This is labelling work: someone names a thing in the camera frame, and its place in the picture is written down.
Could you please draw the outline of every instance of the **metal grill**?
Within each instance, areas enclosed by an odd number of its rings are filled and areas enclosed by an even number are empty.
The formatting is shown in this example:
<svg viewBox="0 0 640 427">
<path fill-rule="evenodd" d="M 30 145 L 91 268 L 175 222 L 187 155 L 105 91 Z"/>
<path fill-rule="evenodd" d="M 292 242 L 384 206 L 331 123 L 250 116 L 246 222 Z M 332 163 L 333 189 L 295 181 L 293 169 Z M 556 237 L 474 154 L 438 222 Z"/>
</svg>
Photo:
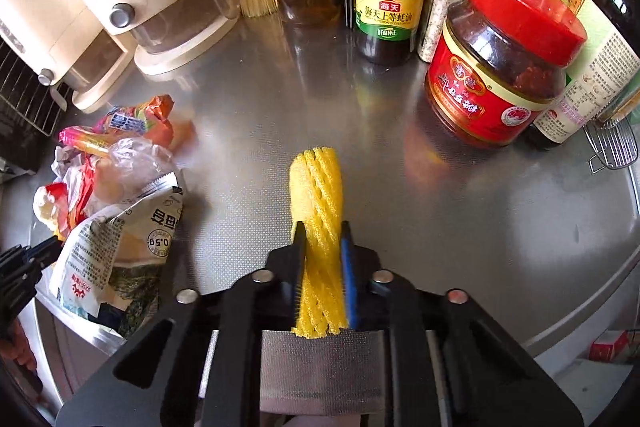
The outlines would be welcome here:
<svg viewBox="0 0 640 427">
<path fill-rule="evenodd" d="M 39 83 L 38 76 L 4 41 L 0 41 L 0 82 L 0 98 L 38 131 L 51 136 L 60 106 L 51 97 L 49 87 Z M 59 91 L 65 100 L 71 94 L 66 84 Z"/>
<path fill-rule="evenodd" d="M 623 169 L 638 159 L 636 136 L 626 118 L 617 125 L 600 125 L 592 120 L 584 126 L 584 132 L 595 153 L 589 160 L 594 174 L 603 169 Z"/>
</svg>

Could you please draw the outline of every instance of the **seaweed package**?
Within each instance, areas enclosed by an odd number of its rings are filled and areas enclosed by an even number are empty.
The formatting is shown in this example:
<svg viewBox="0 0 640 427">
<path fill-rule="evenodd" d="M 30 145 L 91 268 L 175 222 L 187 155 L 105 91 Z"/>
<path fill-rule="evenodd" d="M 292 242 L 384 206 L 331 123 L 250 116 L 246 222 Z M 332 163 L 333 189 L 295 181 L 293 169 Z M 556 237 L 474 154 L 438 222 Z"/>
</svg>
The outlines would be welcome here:
<svg viewBox="0 0 640 427">
<path fill-rule="evenodd" d="M 72 313 L 129 337 L 158 308 L 162 267 L 181 215 L 173 173 L 135 201 L 107 206 L 71 231 L 49 290 Z"/>
</svg>

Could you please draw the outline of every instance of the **snack wrapper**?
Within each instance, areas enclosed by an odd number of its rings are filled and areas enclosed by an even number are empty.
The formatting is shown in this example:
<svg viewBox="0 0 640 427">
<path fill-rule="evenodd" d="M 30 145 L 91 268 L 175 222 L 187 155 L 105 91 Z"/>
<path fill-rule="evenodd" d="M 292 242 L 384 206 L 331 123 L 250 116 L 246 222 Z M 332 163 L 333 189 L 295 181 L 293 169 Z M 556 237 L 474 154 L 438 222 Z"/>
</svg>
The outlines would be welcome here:
<svg viewBox="0 0 640 427">
<path fill-rule="evenodd" d="M 182 190 L 173 173 L 145 187 L 137 201 L 103 208 L 69 233 L 50 292 L 67 310 L 127 338 L 157 308 L 181 215 Z"/>
<path fill-rule="evenodd" d="M 114 107 L 93 127 L 73 126 L 60 131 L 58 139 L 66 146 L 101 157 L 122 138 L 142 136 L 168 148 L 174 139 L 169 114 L 174 101 L 168 94 L 153 97 L 132 107 Z"/>
</svg>

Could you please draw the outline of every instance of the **gray knob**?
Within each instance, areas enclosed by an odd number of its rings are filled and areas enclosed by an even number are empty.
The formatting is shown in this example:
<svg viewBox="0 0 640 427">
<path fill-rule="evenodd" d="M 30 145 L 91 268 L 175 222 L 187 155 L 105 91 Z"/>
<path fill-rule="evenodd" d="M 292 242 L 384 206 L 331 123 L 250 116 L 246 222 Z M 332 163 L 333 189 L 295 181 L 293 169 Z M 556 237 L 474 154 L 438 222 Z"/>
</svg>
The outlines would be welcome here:
<svg viewBox="0 0 640 427">
<path fill-rule="evenodd" d="M 133 22 L 135 16 L 136 11 L 131 4 L 119 2 L 111 8 L 109 22 L 116 28 L 126 28 Z"/>
<path fill-rule="evenodd" d="M 53 78 L 54 78 L 54 75 L 53 75 L 53 71 L 51 70 L 42 70 L 38 75 L 38 81 L 43 86 L 50 86 L 51 83 L 53 82 Z"/>
</svg>

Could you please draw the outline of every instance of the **white round logo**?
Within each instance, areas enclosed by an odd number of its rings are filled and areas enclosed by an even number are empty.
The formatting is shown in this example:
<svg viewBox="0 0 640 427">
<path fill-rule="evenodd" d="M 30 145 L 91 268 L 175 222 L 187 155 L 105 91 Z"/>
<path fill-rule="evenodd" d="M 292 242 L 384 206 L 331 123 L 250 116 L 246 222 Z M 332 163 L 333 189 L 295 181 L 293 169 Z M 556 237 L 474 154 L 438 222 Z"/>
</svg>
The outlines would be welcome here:
<svg viewBox="0 0 640 427">
<path fill-rule="evenodd" d="M 146 244 L 153 255 L 166 257 L 171 246 L 171 234 L 166 230 L 155 229 L 149 234 Z"/>
<path fill-rule="evenodd" d="M 516 127 L 529 120 L 531 111 L 526 107 L 509 107 L 502 113 L 502 123 L 507 127 Z"/>
</svg>

